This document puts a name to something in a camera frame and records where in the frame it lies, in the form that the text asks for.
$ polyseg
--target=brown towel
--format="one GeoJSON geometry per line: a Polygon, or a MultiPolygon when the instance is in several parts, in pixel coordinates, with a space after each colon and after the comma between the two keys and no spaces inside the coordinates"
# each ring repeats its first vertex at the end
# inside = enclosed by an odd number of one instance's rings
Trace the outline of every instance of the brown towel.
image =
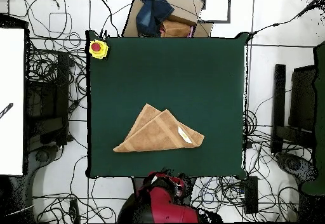
{"type": "Polygon", "coordinates": [[[115,152],[167,150],[199,147],[204,136],[178,122],[167,109],[163,112],[146,104],[115,152]]]}
{"type": "Polygon", "coordinates": [[[180,22],[164,20],[162,22],[163,31],[161,37],[187,37],[190,33],[190,26],[180,22]]]}

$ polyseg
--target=green tabletop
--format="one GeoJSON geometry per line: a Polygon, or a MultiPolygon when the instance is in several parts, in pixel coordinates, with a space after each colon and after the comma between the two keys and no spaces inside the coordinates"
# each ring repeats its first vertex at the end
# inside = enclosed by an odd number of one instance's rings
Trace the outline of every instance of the green tabletop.
{"type": "Polygon", "coordinates": [[[302,190],[311,195],[325,195],[325,42],[314,48],[314,60],[317,78],[314,117],[316,147],[313,151],[313,160],[318,177],[314,181],[304,183],[302,190]]]}
{"type": "MultiPolygon", "coordinates": [[[[98,39],[93,31],[88,34],[88,41],[98,39]]],[[[247,33],[235,39],[107,38],[107,60],[87,58],[90,177],[147,176],[162,168],[188,176],[242,175],[247,38],[247,33]],[[202,145],[113,152],[146,103],[168,109],[181,123],[203,134],[202,145]]]]}

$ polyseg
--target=white board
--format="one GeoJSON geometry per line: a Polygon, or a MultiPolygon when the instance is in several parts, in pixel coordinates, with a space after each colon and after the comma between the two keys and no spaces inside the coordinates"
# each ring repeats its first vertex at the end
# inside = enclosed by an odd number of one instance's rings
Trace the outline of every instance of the white board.
{"type": "Polygon", "coordinates": [[[22,175],[24,30],[0,28],[0,175],[22,175]]]}

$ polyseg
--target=yellow button base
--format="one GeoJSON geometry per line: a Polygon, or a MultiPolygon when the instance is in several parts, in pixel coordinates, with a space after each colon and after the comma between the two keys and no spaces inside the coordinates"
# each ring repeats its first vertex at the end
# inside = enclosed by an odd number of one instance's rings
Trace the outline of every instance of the yellow button base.
{"type": "Polygon", "coordinates": [[[94,40],[94,41],[91,41],[90,42],[90,47],[89,47],[89,53],[94,57],[94,58],[97,58],[97,59],[102,59],[104,57],[106,57],[107,55],[107,52],[109,50],[109,47],[107,46],[107,44],[103,41],[99,41],[99,40],[94,40]],[[93,51],[91,49],[91,45],[93,43],[98,43],[100,45],[100,51],[93,51]]]}

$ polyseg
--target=cardboard box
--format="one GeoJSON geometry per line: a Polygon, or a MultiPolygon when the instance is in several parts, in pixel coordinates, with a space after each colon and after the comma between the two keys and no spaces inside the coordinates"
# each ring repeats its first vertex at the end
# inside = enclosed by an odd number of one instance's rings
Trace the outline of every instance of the cardboard box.
{"type": "MultiPolygon", "coordinates": [[[[197,24],[198,18],[195,15],[197,10],[197,16],[201,12],[203,2],[200,0],[167,0],[169,4],[175,9],[169,16],[168,20],[173,22],[181,22],[189,26],[196,26],[196,31],[193,37],[208,37],[207,33],[211,32],[212,23],[200,23],[197,24]]],[[[144,4],[141,0],[133,0],[131,9],[129,11],[128,20],[124,26],[122,33],[123,37],[138,37],[138,29],[136,27],[136,16],[141,10],[144,4]]]]}

